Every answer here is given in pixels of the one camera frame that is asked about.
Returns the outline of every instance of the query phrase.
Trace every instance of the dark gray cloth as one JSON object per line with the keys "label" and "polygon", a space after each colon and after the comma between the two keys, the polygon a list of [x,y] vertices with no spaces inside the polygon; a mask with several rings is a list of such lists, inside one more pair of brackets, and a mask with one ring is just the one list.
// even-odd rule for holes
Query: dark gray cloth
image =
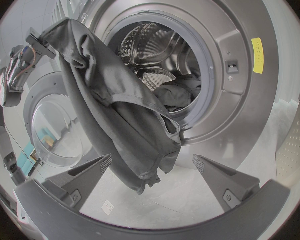
{"label": "dark gray cloth", "polygon": [[180,127],[156,96],[86,26],[64,19],[41,38],[59,52],[64,84],[77,117],[111,170],[141,194],[172,170]]}
{"label": "dark gray cloth", "polygon": [[194,74],[185,74],[163,83],[153,93],[169,112],[173,112],[190,105],[200,90],[201,80]]}

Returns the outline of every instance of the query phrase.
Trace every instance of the yellow warning sticker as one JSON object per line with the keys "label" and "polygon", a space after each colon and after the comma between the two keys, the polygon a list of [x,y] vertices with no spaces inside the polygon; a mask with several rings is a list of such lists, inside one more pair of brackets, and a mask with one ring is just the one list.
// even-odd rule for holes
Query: yellow warning sticker
{"label": "yellow warning sticker", "polygon": [[254,51],[254,66],[253,72],[262,74],[263,72],[263,64],[264,64],[264,55],[263,55],[263,47],[260,38],[252,38],[252,46]]}

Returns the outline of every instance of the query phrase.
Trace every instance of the washing machine drum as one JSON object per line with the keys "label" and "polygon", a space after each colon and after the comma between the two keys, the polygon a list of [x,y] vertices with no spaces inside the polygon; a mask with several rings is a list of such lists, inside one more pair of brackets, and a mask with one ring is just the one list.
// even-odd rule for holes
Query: washing machine drum
{"label": "washing machine drum", "polygon": [[262,0],[88,0],[80,15],[155,94],[185,76],[199,81],[199,95],[169,110],[182,128],[176,165],[194,169],[193,154],[241,164],[278,81],[276,35]]}

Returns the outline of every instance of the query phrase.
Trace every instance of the perforated panel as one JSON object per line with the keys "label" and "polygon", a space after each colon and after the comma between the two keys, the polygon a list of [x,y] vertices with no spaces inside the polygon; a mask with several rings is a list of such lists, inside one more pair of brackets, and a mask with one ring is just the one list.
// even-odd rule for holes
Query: perforated panel
{"label": "perforated panel", "polygon": [[104,174],[104,172],[108,169],[108,167],[111,165],[111,163],[112,163],[112,157],[111,157],[111,155],[108,156],[108,158],[104,159],[104,161],[102,161],[100,163],[101,174]]}
{"label": "perforated panel", "polygon": [[197,167],[198,171],[203,174],[204,173],[204,163],[195,155],[192,157],[193,164]]}
{"label": "perforated panel", "polygon": [[288,135],[276,153],[276,167],[278,182],[300,169],[300,104]]}

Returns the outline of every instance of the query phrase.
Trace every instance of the gray tile floor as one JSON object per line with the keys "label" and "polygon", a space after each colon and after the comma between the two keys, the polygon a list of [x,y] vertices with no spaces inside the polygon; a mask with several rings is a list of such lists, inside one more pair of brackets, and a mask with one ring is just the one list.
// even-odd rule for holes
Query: gray tile floor
{"label": "gray tile floor", "polygon": [[[269,120],[252,151],[238,167],[239,171],[258,177],[260,186],[276,179],[275,153],[284,140],[298,104],[280,100],[274,103]],[[44,178],[64,170],[44,165],[32,177]],[[141,195],[126,187],[107,170],[80,212],[94,219],[143,229],[161,229],[203,222],[223,213],[212,191],[197,170],[174,166],[165,174],[160,169],[161,182],[146,187]],[[102,206],[107,201],[107,214]]]}

